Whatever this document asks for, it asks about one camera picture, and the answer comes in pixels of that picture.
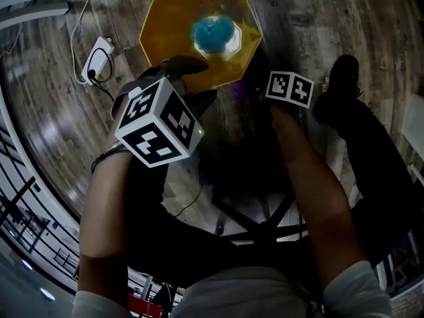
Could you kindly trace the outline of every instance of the yellow octagonal plate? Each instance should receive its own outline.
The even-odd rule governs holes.
[[[207,54],[191,39],[194,23],[225,15],[234,34],[225,52]],[[190,92],[199,93],[239,80],[262,40],[247,0],[153,0],[140,34],[140,45],[151,66],[175,55],[202,59],[209,68],[184,77]]]

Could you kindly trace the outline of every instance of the shoe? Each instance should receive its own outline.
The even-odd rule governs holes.
[[[313,116],[320,124],[329,125],[343,109],[361,95],[358,89],[359,63],[349,55],[341,56],[330,73],[328,90],[313,107]]]

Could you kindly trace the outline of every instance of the blue sponge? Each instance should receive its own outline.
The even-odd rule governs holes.
[[[233,34],[233,20],[225,15],[216,21],[211,17],[203,18],[191,29],[191,39],[208,54],[224,52]]]

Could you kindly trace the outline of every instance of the red object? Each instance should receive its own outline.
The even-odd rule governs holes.
[[[131,294],[128,295],[128,308],[130,311],[138,313],[139,315],[147,315],[147,307],[148,307],[148,315],[153,318],[160,318],[162,314],[162,306],[149,303],[143,299],[135,297]]]

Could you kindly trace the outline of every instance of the power strip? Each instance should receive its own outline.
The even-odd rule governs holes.
[[[90,58],[93,56],[93,58],[91,59],[90,62],[90,70],[94,70],[95,71],[95,77],[96,79],[99,77],[101,71],[103,70],[103,68],[105,67],[105,64],[107,63],[107,58],[105,53],[103,53],[103,51],[98,50],[96,51],[98,48],[102,48],[104,49],[104,51],[108,54],[111,55],[113,50],[115,49],[115,46],[113,46],[111,39],[108,38],[103,38],[102,36],[99,36],[99,38],[97,39],[97,41],[94,44],[93,49],[91,50],[90,55],[88,56],[87,62],[84,65],[84,68],[82,69],[82,77],[84,78],[84,80],[89,83],[90,85],[93,85],[93,83],[90,81],[90,79],[88,78],[88,63],[90,62]]]

